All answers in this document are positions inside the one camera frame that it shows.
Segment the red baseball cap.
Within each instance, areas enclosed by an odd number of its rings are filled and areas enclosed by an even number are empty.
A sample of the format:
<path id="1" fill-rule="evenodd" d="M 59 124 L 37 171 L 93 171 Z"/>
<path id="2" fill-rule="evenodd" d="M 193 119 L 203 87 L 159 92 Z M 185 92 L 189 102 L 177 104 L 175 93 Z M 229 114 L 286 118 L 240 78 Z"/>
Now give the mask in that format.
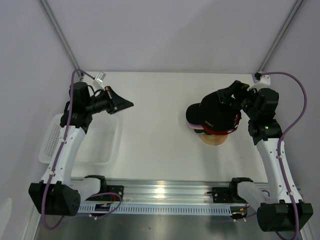
<path id="1" fill-rule="evenodd" d="M 240 111 L 212 112 L 203 116 L 201 126 L 209 135 L 226 136 L 238 129 L 242 114 Z"/>

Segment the dark green baseball cap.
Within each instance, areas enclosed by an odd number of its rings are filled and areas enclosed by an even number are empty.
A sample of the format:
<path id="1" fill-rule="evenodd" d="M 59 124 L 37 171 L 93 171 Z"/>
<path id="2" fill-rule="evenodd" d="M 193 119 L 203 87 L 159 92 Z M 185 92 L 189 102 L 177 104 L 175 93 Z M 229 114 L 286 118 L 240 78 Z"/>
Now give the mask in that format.
<path id="1" fill-rule="evenodd" d="M 211 133 L 206 132 L 205 130 L 194 129 L 193 131 L 198 135 L 207 135 L 207 136 L 211 136 L 212 135 Z"/>

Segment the lavender baseball cap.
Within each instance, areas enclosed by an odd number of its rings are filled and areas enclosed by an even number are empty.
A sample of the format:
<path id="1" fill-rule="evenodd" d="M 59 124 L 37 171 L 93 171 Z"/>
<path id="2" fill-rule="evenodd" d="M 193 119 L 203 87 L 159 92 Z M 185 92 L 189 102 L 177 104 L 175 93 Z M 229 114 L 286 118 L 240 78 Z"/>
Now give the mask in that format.
<path id="1" fill-rule="evenodd" d="M 187 123 L 188 126 L 194 130 L 204 130 L 204 128 L 201 125 L 198 124 L 192 124 L 190 122 Z"/>

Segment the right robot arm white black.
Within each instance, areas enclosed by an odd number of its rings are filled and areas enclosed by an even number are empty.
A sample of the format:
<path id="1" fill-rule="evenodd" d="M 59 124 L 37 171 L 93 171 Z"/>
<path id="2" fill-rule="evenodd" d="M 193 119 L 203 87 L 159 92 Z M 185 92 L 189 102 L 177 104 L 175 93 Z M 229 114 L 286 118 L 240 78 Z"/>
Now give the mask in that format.
<path id="1" fill-rule="evenodd" d="M 248 132 L 262 159 L 269 195 L 252 181 L 240 181 L 228 189 L 233 202 L 244 199 L 255 211 L 264 232 L 298 233 L 313 215 L 293 181 L 285 154 L 282 129 L 275 119 L 279 94 L 270 88 L 256 89 L 238 80 L 218 90 L 219 102 L 242 110 L 249 118 Z"/>

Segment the black baseball cap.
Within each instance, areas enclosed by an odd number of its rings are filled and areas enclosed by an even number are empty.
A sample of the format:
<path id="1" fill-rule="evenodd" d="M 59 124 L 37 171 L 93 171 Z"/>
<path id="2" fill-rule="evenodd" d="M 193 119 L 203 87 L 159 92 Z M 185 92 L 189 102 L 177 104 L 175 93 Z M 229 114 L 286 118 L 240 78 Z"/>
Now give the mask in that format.
<path id="1" fill-rule="evenodd" d="M 186 121 L 194 125 L 202 125 L 203 116 L 213 112 L 235 112 L 230 106 L 220 103 L 217 92 L 205 96 L 200 103 L 190 105 L 185 113 Z"/>

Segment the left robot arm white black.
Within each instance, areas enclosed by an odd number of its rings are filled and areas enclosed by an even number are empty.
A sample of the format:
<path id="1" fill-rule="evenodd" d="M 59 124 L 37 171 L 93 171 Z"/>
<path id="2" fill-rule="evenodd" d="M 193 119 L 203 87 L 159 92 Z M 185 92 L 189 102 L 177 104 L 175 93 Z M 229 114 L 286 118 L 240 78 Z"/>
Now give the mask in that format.
<path id="1" fill-rule="evenodd" d="M 87 83 L 70 85 L 69 101 L 60 118 L 60 137 L 53 158 L 41 180 L 31 183 L 28 189 L 42 216 L 75 216 L 81 202 L 90 198 L 100 201 L 107 197 L 107 182 L 102 175 L 88 175 L 77 188 L 72 188 L 72 169 L 93 115 L 103 111 L 113 115 L 133 106 L 133 102 L 116 94 L 110 86 L 99 90 L 97 95 L 90 95 Z"/>

